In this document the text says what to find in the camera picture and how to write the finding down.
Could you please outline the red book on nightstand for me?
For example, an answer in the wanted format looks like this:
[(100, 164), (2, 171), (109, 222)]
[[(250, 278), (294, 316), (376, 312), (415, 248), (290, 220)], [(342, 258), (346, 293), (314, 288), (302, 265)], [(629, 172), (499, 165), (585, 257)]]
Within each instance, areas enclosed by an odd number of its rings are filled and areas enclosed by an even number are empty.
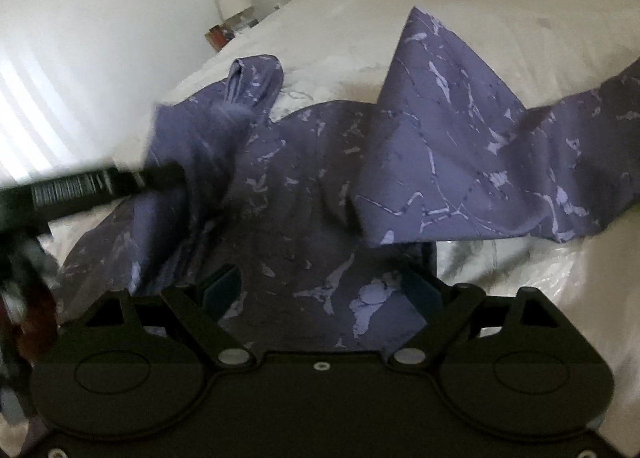
[(215, 25), (205, 33), (205, 38), (216, 52), (225, 48), (233, 39), (234, 33), (225, 24)]

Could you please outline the white table lamp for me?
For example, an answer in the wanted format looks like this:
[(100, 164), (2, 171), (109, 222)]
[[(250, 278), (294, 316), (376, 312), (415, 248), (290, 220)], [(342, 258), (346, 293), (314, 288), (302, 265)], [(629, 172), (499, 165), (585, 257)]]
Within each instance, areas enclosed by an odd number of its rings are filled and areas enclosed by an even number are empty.
[(220, 17), (225, 24), (237, 28), (254, 14), (252, 0), (215, 0)]

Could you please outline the purple marble pattern hoodie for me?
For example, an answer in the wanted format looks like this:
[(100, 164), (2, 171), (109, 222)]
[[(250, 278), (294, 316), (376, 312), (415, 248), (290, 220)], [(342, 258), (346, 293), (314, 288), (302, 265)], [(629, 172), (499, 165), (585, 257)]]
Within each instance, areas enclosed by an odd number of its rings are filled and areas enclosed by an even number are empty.
[(103, 293), (155, 295), (224, 264), (224, 326), (256, 351), (392, 348), (422, 319), (401, 256), (430, 242), (589, 237), (639, 200), (639, 63), (526, 108), (468, 43), (413, 9), (374, 103), (279, 121), (276, 57), (161, 106), (145, 161), (186, 185), (127, 200), (66, 259), (58, 318)]

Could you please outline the white embroidered bedspread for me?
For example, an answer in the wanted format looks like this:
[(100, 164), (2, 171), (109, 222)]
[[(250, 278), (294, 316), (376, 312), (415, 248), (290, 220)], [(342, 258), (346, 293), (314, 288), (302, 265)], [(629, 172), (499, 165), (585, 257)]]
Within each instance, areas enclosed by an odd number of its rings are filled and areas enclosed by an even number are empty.
[[(236, 58), (273, 54), (284, 82), (268, 124), (288, 140), (276, 161), (255, 134), (238, 162), (224, 212), (238, 213), (221, 252), (201, 270), (239, 256), (240, 298), (224, 315), (256, 353), (265, 348), (391, 350), (424, 324), (399, 288), (386, 252), (347, 236), (351, 162), (360, 162), (367, 106), (378, 99), (409, 10), (427, 10), (480, 55), (526, 106), (554, 103), (639, 58), (639, 0), (293, 0), (231, 42), (163, 103), (196, 103), (196, 90), (226, 76)], [(65, 262), (58, 319), (71, 321), (106, 290), (123, 289), (131, 207), (55, 226), (50, 249)], [(614, 400), (603, 435), (639, 450), (639, 208), (602, 235), (556, 244), (533, 238), (447, 241), (439, 275), (488, 292), (541, 288), (612, 366)]]

